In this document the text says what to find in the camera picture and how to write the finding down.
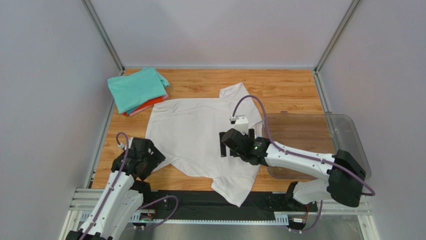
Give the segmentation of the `white t shirt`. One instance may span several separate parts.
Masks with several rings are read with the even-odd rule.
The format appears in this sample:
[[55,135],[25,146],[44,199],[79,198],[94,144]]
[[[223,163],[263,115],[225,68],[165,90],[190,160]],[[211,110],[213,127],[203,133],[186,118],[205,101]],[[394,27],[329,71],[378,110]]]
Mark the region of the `white t shirt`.
[[212,179],[211,188],[240,207],[251,192],[259,166],[238,157],[221,156],[220,133],[232,126],[231,114],[243,115],[255,133],[262,134],[262,117],[243,83],[219,92],[217,98],[179,98],[154,105],[146,138],[172,165],[190,177]]

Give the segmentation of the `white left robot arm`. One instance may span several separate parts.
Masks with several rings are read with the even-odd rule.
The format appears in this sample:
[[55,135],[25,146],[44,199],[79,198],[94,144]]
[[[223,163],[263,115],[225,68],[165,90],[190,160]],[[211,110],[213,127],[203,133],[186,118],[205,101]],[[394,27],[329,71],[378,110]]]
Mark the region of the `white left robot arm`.
[[86,221],[68,232],[68,240],[117,240],[144,199],[152,199],[152,172],[166,159],[153,141],[133,137],[118,145],[123,153],[112,163],[105,189]]

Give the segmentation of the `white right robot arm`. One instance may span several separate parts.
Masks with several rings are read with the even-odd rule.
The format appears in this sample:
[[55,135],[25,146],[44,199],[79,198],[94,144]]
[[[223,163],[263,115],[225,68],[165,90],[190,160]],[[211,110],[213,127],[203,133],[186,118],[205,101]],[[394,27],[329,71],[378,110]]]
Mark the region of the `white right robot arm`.
[[268,138],[253,138],[231,128],[221,132],[221,147],[228,147],[231,156],[251,165],[286,168],[309,176],[314,180],[293,182],[288,187],[287,198],[300,204],[334,200],[357,208],[366,187],[366,172],[347,151],[335,154],[316,153],[285,146]]

